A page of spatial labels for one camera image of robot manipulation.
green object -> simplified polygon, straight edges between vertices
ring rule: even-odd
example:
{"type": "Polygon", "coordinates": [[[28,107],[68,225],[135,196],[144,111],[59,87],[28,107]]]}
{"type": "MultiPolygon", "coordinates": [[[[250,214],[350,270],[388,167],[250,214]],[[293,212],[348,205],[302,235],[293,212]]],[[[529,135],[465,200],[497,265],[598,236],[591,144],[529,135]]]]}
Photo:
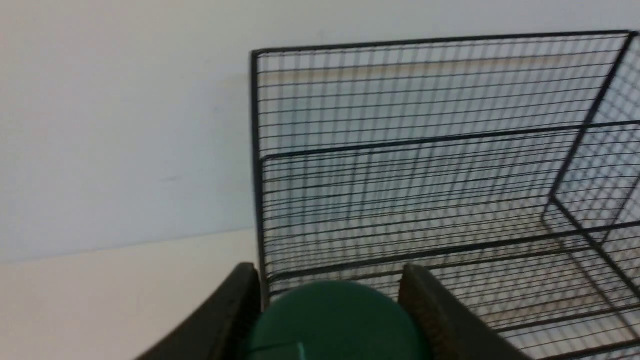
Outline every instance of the green object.
{"type": "Polygon", "coordinates": [[[260,317],[246,360],[431,359],[425,337],[390,298],[354,282],[292,290],[260,317]]]}

cage top edge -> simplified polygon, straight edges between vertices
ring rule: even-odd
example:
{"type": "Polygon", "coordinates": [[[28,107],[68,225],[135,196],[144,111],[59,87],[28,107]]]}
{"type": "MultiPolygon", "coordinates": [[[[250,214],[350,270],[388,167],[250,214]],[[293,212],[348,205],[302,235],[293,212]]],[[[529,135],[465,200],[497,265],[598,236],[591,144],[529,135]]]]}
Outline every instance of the cage top edge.
{"type": "Polygon", "coordinates": [[[432,43],[439,43],[439,42],[503,40],[503,39],[505,40],[505,39],[516,39],[516,38],[572,37],[572,36],[589,36],[589,35],[637,36],[638,31],[598,30],[598,31],[571,31],[571,32],[560,32],[560,33],[522,33],[522,34],[506,34],[506,35],[480,35],[480,36],[472,36],[472,37],[422,38],[422,39],[412,39],[412,40],[392,40],[392,41],[384,41],[384,42],[359,42],[359,43],[330,44],[330,45],[266,47],[263,49],[253,50],[252,57],[258,58],[260,55],[268,54],[268,53],[291,53],[291,52],[298,52],[298,51],[341,50],[341,49],[354,49],[358,47],[419,45],[419,44],[432,44],[432,43]]]}

green dome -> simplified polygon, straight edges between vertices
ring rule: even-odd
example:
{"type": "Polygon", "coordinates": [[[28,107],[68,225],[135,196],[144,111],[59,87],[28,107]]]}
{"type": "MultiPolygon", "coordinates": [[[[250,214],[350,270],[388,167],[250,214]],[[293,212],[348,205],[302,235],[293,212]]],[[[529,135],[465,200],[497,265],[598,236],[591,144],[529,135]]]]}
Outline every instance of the green dome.
{"type": "Polygon", "coordinates": [[[286,293],[254,327],[246,360],[431,359],[425,337],[390,298],[355,282],[286,293]]]}

black wire mesh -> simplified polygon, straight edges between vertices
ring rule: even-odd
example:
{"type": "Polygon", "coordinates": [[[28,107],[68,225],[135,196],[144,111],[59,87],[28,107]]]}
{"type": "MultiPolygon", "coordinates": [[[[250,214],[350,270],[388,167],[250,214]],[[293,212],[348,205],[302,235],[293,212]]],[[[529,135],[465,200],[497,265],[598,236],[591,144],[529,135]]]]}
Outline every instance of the black wire mesh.
{"type": "Polygon", "coordinates": [[[264,300],[412,262],[530,356],[638,356],[635,35],[254,52],[264,300]]]}

white wall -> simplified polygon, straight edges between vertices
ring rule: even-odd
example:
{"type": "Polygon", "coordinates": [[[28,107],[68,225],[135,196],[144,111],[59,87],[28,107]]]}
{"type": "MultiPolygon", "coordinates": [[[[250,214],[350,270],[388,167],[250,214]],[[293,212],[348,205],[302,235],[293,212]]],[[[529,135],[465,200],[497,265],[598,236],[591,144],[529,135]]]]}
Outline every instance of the white wall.
{"type": "Polygon", "coordinates": [[[640,28],[634,0],[0,0],[0,259],[253,225],[248,52],[640,28]]]}

